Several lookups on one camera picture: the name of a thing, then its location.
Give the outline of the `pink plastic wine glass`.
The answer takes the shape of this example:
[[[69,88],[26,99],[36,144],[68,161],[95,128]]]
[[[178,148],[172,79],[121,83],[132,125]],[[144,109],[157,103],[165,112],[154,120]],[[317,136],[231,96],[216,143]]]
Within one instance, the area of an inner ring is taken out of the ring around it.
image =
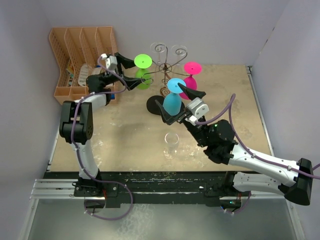
[[[198,75],[202,72],[202,66],[195,61],[189,61],[184,65],[183,68],[184,71],[189,75],[183,80],[186,84],[186,87],[192,90],[197,90],[198,85],[194,75]]]

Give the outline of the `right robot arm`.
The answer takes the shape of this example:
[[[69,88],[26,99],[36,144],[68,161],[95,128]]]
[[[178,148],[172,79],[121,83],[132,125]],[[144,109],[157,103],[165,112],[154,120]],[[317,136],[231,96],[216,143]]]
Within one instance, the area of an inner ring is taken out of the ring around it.
[[[231,119],[220,119],[224,113],[232,114],[232,104],[236,98],[232,94],[226,107],[214,118],[205,120],[209,107],[203,101],[204,91],[197,91],[179,83],[190,103],[176,115],[170,115],[156,100],[162,121],[167,125],[174,122],[184,124],[204,154],[215,164],[243,167],[257,172],[256,177],[242,172],[234,174],[222,183],[222,190],[228,196],[237,192],[267,192],[281,196],[292,203],[308,206],[311,203],[313,180],[312,162],[301,158],[286,160],[255,151],[245,146],[235,131]]]

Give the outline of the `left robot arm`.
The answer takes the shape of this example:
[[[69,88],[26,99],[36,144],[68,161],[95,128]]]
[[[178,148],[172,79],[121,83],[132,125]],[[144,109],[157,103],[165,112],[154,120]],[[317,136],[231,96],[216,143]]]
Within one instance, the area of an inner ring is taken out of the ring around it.
[[[113,55],[101,54],[97,64],[104,72],[89,75],[85,83],[89,94],[78,100],[66,100],[62,104],[59,123],[59,134],[71,145],[79,166],[79,177],[73,183],[76,193],[98,196],[103,192],[103,181],[91,147],[94,133],[93,113],[107,106],[112,95],[117,94],[108,85],[121,82],[128,91],[143,83],[142,78],[127,77],[123,69],[135,66],[132,59],[120,53]]]

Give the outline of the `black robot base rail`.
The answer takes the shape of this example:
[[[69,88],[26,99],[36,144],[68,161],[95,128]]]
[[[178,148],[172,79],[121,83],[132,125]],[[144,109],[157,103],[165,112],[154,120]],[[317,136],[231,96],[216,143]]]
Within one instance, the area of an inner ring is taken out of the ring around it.
[[[46,180],[69,180],[75,197],[106,197],[108,208],[121,204],[205,205],[239,209],[254,189],[238,191],[235,171],[102,171],[98,183],[73,171],[46,172]]]

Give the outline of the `clear tall flute glass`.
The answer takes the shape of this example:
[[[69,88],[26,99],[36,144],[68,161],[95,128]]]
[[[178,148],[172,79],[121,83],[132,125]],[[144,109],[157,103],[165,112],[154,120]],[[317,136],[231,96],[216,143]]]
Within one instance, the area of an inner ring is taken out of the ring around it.
[[[162,43],[162,42],[154,42],[150,45],[150,50],[157,54],[157,60],[156,60],[156,64],[160,65],[161,64],[161,54],[163,52],[167,52],[167,46]]]

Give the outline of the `clear short wine glass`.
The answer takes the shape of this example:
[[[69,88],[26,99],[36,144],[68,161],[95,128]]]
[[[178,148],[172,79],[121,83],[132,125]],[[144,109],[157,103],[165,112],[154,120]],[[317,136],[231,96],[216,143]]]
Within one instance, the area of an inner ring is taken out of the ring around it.
[[[173,66],[179,65],[188,55],[188,50],[184,45],[174,45],[171,47],[171,53],[176,56]]]

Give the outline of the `green plastic wine glass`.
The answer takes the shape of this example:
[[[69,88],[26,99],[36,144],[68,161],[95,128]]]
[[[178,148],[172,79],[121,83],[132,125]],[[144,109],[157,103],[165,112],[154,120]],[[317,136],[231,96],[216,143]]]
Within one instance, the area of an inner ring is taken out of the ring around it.
[[[135,73],[136,78],[144,79],[136,88],[139,90],[146,90],[152,84],[152,76],[148,72],[148,68],[152,65],[152,58],[144,53],[138,54],[134,58],[134,64],[138,68]]]

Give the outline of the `blue plastic wine glass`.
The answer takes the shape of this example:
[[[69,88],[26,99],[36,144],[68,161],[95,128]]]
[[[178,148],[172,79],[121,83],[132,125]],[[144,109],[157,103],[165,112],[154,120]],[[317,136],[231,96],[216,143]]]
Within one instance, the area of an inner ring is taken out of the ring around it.
[[[177,115],[181,110],[182,100],[180,94],[183,93],[183,90],[179,84],[186,86],[186,83],[180,78],[171,78],[167,83],[169,94],[164,98],[162,106],[171,116]]]

